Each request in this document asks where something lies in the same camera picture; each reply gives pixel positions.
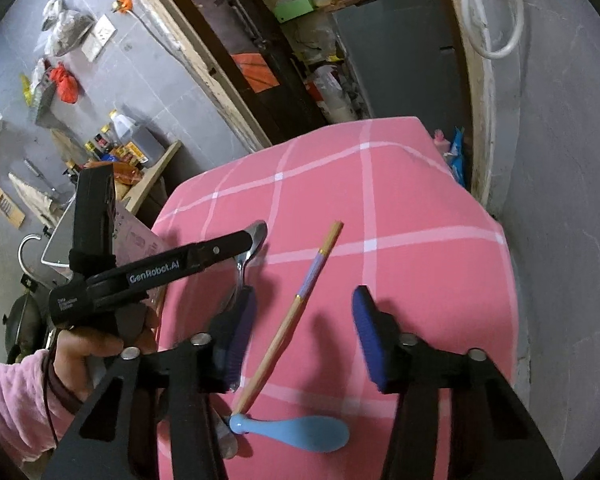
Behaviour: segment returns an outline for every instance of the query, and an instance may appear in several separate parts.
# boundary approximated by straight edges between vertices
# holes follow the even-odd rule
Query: blue spoon
[[[256,433],[293,447],[316,453],[330,453],[349,441],[347,425],[332,416],[301,416],[289,420],[253,420],[238,413],[229,418],[235,434]]]

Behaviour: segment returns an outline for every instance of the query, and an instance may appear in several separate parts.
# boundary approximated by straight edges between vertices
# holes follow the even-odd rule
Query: chopstick
[[[286,313],[285,319],[283,319],[269,348],[265,352],[260,366],[258,366],[256,373],[243,390],[242,395],[238,398],[234,410],[232,411],[232,415],[248,412],[251,406],[253,406],[258,394],[267,383],[282,352],[285,351],[286,346],[289,344],[291,336],[298,325],[298,321],[304,312],[304,306],[306,305],[312,290],[314,290],[315,282],[318,280],[318,276],[320,276],[320,272],[322,271],[331,250],[336,244],[343,226],[344,224],[342,222],[335,222],[331,227],[331,231],[329,231],[329,235],[325,238],[322,247],[315,255],[314,261],[309,268],[309,272],[304,279],[304,283],[296,294],[291,307]]]

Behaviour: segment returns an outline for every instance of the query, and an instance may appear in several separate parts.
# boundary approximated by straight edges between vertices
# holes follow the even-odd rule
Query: pink tablecloth
[[[154,231],[172,244],[212,238],[257,219],[269,238],[248,267],[258,317],[242,373],[254,373],[331,223],[345,224],[293,341],[250,415],[278,420],[307,414],[343,418],[350,442],[311,454],[249,434],[226,462],[233,479],[379,478],[396,397],[367,377],[351,315],[351,293],[370,288],[381,310],[441,349],[484,348],[511,377],[518,314],[509,253],[500,226],[450,176],[415,118],[322,128],[182,184]],[[173,283],[161,348],[199,332],[233,283],[215,266]],[[231,405],[233,396],[223,396]],[[448,453],[443,397],[436,477]],[[169,446],[159,444],[161,478],[172,478]]]

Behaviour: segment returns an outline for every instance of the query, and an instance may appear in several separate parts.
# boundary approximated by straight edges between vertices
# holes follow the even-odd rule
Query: fuzzy pink sleeve
[[[16,464],[35,460],[54,446],[42,397],[46,354],[39,350],[20,364],[0,365],[0,444]],[[48,403],[60,438],[74,417],[51,392]]]

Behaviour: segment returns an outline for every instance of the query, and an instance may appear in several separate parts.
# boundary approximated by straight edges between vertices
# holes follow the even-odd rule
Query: bolt
[[[418,336],[412,333],[400,334],[400,344],[405,346],[416,346],[418,344]]]
[[[122,351],[120,357],[122,357],[125,361],[131,361],[140,356],[140,349],[135,346],[129,346]]]
[[[211,336],[206,332],[200,332],[193,336],[190,341],[193,346],[204,346],[211,343]]]
[[[479,348],[471,348],[471,350],[469,350],[469,357],[474,361],[487,360],[487,354],[484,353],[484,350],[480,350]]]

